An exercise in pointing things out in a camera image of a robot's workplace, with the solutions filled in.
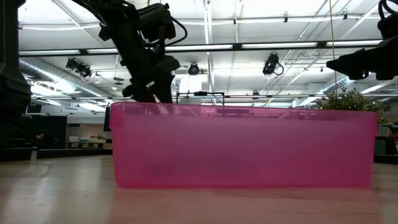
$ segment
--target green plant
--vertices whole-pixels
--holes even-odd
[[[377,113],[377,123],[389,122],[381,113],[382,102],[366,98],[357,89],[347,91],[347,88],[343,87],[341,88],[341,93],[333,91],[317,101],[317,108],[324,110],[373,111]]]

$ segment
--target translucent pink container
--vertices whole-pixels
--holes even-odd
[[[366,187],[376,114],[114,103],[120,187]]]

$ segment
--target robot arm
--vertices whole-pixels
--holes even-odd
[[[162,103],[171,103],[171,71],[180,64],[165,55],[165,46],[187,37],[187,30],[169,12],[169,5],[153,4],[137,10],[124,0],[72,0],[89,10],[100,22],[101,39],[112,39],[132,78],[131,85],[123,90],[138,102],[155,102],[154,95]],[[180,25],[185,36],[165,44],[165,39],[176,36],[173,21]]]
[[[131,85],[123,90],[138,102],[155,102],[154,95],[162,103],[171,103],[171,71],[180,64],[165,55],[165,47],[187,37],[187,30],[169,12],[169,6],[153,4],[137,10],[124,0],[72,0],[89,10],[101,22],[99,36],[112,39],[131,74]],[[13,123],[18,123],[30,103],[30,85],[19,71],[18,8],[25,0],[0,1],[0,148],[7,144]],[[173,39],[174,23],[185,31],[184,37]]]

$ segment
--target fluorescent light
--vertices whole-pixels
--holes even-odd
[[[100,106],[92,105],[91,103],[80,103],[79,104],[82,108],[86,108],[88,110],[93,110],[93,111],[105,111],[105,108],[102,108]]]
[[[43,96],[65,96],[64,94],[61,94],[60,92],[56,92],[56,91],[50,90],[48,88],[44,88],[39,85],[31,86],[30,90],[35,94],[39,94],[39,95],[43,95]]]
[[[75,93],[80,93],[80,91],[61,91],[59,93],[63,93],[63,94],[75,94]]]
[[[56,77],[55,75],[50,76],[51,78],[54,79],[54,82],[43,82],[40,81],[39,83],[46,84],[48,86],[54,87],[58,90],[64,91],[64,92],[73,92],[76,89],[76,86],[73,85],[72,83],[62,80],[60,77]]]
[[[339,46],[339,47],[353,46],[353,45],[357,45],[357,46],[374,45],[374,46],[377,46],[378,44],[380,44],[380,42],[382,42],[382,40],[337,41],[337,42],[335,42],[335,46]],[[333,43],[332,42],[327,42],[326,46],[327,47],[331,47],[331,46],[333,46]]]
[[[106,54],[106,53],[118,53],[117,49],[91,49],[87,50],[89,54]]]
[[[97,104],[97,103],[98,103],[98,102],[97,102],[97,101],[95,101],[95,100],[87,100],[87,101],[93,102],[93,103],[95,103],[95,104]]]
[[[58,54],[80,54],[79,50],[25,50],[20,51],[19,55],[58,55]]]
[[[49,104],[55,105],[55,106],[61,106],[60,103],[55,102],[55,101],[53,101],[53,100],[47,100],[47,101],[45,101],[45,100],[37,100],[37,101],[40,101],[40,102],[43,102],[43,103],[49,103]]]
[[[178,50],[224,50],[232,49],[232,44],[219,44],[219,45],[191,45],[191,46],[170,46],[166,47],[166,51]]]
[[[243,49],[271,49],[271,48],[289,48],[289,47],[316,47],[317,42],[306,43],[275,43],[275,44],[242,44]]]

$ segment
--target table surface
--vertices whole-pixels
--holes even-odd
[[[369,189],[120,189],[112,156],[0,164],[0,223],[398,223],[398,166]]]

